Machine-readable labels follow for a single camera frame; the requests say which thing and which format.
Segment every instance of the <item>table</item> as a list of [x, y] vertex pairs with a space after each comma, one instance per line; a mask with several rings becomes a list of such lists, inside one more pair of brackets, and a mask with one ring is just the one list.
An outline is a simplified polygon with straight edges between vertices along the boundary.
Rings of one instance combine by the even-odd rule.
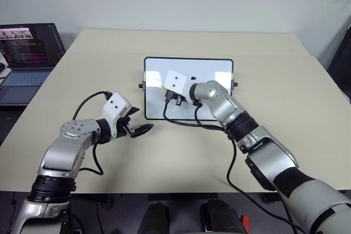
[[[350, 105], [295, 35], [83, 30], [42, 85], [0, 148], [0, 190], [29, 191], [47, 147], [80, 102], [99, 90], [125, 96], [141, 111], [133, 124], [147, 134], [98, 147], [103, 176], [81, 172], [79, 193], [234, 192], [225, 175], [233, 147], [221, 132], [144, 118], [146, 56], [229, 58], [239, 86], [234, 97], [296, 156], [301, 170], [350, 189]], [[99, 118], [103, 97], [78, 118]], [[231, 179], [262, 192], [239, 151]], [[83, 162], [95, 167], [91, 148]]]

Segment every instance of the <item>white wall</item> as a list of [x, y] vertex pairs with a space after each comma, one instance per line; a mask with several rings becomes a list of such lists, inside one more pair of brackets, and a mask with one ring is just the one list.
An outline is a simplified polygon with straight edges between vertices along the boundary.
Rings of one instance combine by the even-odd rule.
[[55, 22], [66, 47], [85, 27], [293, 32], [328, 66], [350, 0], [0, 0], [0, 24]]

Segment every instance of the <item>laptop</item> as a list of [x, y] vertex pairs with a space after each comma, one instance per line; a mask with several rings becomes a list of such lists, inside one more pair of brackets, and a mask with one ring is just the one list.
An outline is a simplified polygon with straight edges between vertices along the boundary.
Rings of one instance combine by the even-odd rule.
[[54, 23], [0, 25], [0, 52], [12, 70], [0, 84], [0, 105], [28, 105], [65, 48]]

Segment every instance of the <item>gray floor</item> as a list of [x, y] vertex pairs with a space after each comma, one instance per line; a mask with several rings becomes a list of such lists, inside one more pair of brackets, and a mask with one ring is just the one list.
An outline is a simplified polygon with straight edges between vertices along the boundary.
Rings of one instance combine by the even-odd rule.
[[[5, 233], [9, 227], [9, 218], [13, 211], [12, 196], [12, 192], [0, 192], [0, 233]], [[147, 194], [124, 194], [123, 196], [112, 194], [109, 196], [114, 200], [114, 206], [111, 209], [105, 209], [104, 207], [99, 209], [105, 234], [137, 233], [147, 207], [155, 201], [148, 201]], [[256, 200], [260, 200], [258, 193], [254, 193], [252, 196]], [[26, 193], [16, 193], [15, 199], [18, 204], [14, 218], [16, 218], [25, 197]], [[288, 225], [264, 214], [241, 194], [221, 193], [219, 198], [235, 208], [238, 215], [247, 215], [251, 218], [252, 234], [292, 233]], [[161, 202], [168, 206], [171, 212], [171, 234], [201, 231], [199, 211], [200, 205], [205, 203], [206, 200], [168, 200]], [[280, 202], [264, 206], [273, 213], [286, 216]], [[87, 234], [100, 233], [96, 203], [73, 200], [72, 212], [82, 220]]]

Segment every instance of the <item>floor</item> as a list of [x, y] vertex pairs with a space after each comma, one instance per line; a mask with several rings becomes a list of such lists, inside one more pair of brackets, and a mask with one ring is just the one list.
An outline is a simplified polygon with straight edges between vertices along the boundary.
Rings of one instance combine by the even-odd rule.
[[[20, 114], [20, 112], [0, 111], [0, 143], [11, 130]], [[15, 219], [27, 193], [15, 193], [15, 210], [13, 210], [13, 205], [11, 204], [13, 195], [13, 192], [0, 191], [0, 233], [6, 233], [10, 225], [12, 212], [14, 211], [13, 219]], [[260, 193], [252, 193], [250, 195], [271, 212], [286, 217], [281, 202], [263, 204]], [[351, 197], [351, 191], [347, 191], [346, 195]], [[149, 196], [148, 194], [110, 194], [108, 197], [111, 202], [98, 206], [105, 234], [137, 233], [146, 209], [157, 200], [155, 195]], [[238, 215], [250, 217], [251, 234], [292, 233], [290, 226], [266, 215], [239, 193], [219, 193], [218, 198], [227, 202], [237, 211]], [[207, 199], [161, 200], [160, 202], [170, 209], [170, 233], [201, 231], [200, 205], [206, 203], [206, 201]], [[83, 201], [75, 198], [71, 201], [71, 205], [72, 213], [81, 219], [86, 234], [101, 233], [97, 221], [97, 203], [95, 201], [92, 201], [92, 199]]]

